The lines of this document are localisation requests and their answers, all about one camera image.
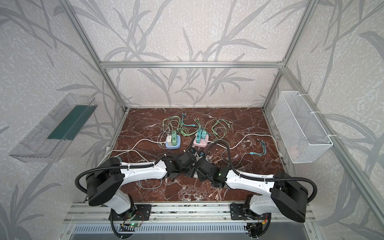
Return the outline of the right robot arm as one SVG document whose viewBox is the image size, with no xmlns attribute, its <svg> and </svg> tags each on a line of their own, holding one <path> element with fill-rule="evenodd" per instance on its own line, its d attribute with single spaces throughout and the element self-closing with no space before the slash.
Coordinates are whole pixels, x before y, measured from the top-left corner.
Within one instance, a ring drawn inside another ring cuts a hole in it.
<svg viewBox="0 0 384 240">
<path fill-rule="evenodd" d="M 275 175 L 257 175 L 218 167 L 200 158 L 194 165 L 203 181 L 209 180 L 215 188 L 229 188 L 252 192 L 244 207 L 252 215 L 282 214 L 286 218 L 303 223 L 306 220 L 307 203 L 317 195 L 317 185 L 310 179 L 291 177 L 285 172 Z"/>
</svg>

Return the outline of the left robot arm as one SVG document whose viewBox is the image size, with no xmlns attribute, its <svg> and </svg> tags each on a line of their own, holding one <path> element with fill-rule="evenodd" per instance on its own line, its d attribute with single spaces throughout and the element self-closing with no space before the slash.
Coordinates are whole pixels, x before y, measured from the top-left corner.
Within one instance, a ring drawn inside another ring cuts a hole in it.
<svg viewBox="0 0 384 240">
<path fill-rule="evenodd" d="M 75 186 L 87 194 L 90 206 L 105 205 L 117 214 L 124 214 L 136 207 L 130 195 L 120 190 L 121 186 L 143 180 L 174 179 L 187 173 L 196 162 L 193 151 L 148 163 L 125 163 L 112 157 L 99 167 L 79 174 Z"/>
</svg>

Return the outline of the blue power strip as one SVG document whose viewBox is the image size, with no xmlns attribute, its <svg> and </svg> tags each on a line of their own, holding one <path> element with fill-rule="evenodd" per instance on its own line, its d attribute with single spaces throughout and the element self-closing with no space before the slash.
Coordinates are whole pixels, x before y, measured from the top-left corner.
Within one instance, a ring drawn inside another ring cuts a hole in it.
<svg viewBox="0 0 384 240">
<path fill-rule="evenodd" d="M 172 142 L 166 142 L 165 146 L 166 146 L 166 149 L 168 149 L 168 150 L 177 150 L 177 149 L 179 149 L 181 147 L 181 138 L 180 138 L 180 136 L 177 136 L 177 141 L 176 141 L 175 145 L 173 145 Z"/>
</svg>

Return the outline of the green charger on blue strip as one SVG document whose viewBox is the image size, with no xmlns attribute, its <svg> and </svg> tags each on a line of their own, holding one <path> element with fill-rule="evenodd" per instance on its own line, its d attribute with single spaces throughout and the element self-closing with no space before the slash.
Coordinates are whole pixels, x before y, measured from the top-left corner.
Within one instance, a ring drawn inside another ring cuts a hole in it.
<svg viewBox="0 0 384 240">
<path fill-rule="evenodd" d="M 176 133 L 176 131 L 173 131 L 172 132 L 172 145 L 176 146 L 177 142 L 178 142 L 178 140 L 177 140 L 177 133 Z"/>
</svg>

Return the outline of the pink power strip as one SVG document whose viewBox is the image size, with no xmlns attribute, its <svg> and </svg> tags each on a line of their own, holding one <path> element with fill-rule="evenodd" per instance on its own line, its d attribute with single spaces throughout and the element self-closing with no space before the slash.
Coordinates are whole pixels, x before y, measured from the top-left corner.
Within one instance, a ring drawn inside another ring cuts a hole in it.
<svg viewBox="0 0 384 240">
<path fill-rule="evenodd" d="M 206 148 L 209 142 L 209 135 L 206 135 L 206 137 L 203 139 L 201 138 L 200 142 L 196 142 L 197 139 L 197 134 L 195 134 L 195 138 L 193 141 L 193 146 L 198 147 L 198 148 Z"/>
</svg>

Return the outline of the teal charger on pink strip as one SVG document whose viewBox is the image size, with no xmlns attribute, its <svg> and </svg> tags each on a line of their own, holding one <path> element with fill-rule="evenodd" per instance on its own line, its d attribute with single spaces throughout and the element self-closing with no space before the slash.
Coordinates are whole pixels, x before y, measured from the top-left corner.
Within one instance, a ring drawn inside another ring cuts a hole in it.
<svg viewBox="0 0 384 240">
<path fill-rule="evenodd" d="M 204 129 L 199 129 L 199 130 L 197 131 L 197 138 L 198 138 L 198 139 L 205 139 L 206 136 L 207 136 L 207 131 L 206 131 L 206 130 L 204 130 Z"/>
</svg>

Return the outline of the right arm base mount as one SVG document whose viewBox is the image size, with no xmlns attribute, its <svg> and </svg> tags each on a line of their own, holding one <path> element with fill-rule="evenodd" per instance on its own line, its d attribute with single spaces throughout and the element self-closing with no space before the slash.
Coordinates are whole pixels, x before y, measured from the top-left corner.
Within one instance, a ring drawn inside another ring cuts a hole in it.
<svg viewBox="0 0 384 240">
<path fill-rule="evenodd" d="M 259 216 L 251 211 L 250 204 L 230 204 L 231 220 L 258 220 Z"/>
</svg>

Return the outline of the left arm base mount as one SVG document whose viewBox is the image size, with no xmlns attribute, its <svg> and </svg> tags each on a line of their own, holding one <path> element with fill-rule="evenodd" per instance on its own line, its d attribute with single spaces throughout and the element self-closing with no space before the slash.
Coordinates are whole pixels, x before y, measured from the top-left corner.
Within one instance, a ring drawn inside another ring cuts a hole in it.
<svg viewBox="0 0 384 240">
<path fill-rule="evenodd" d="M 111 210 L 110 221 L 148 221 L 150 219 L 152 205 L 138 204 L 135 209 L 130 209 L 123 214 L 117 214 Z"/>
</svg>

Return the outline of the aluminium front rail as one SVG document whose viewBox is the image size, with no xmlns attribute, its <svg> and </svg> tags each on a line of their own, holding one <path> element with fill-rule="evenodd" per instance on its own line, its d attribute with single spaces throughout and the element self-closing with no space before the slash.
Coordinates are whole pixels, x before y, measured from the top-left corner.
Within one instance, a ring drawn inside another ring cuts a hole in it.
<svg viewBox="0 0 384 240">
<path fill-rule="evenodd" d="M 230 212 L 230 202 L 153 202 L 144 224 L 168 223 L 236 223 Z M 110 208 L 91 207 L 88 204 L 73 204 L 64 223 L 108 223 Z"/>
</svg>

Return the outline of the clear plastic wall tray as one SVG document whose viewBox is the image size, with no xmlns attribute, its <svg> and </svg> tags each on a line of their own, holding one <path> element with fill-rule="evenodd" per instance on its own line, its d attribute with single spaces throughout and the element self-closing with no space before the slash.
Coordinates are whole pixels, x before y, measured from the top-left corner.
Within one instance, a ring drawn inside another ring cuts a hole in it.
<svg viewBox="0 0 384 240">
<path fill-rule="evenodd" d="M 67 94 L 9 155 L 23 163 L 56 163 L 98 107 L 96 98 Z"/>
</svg>

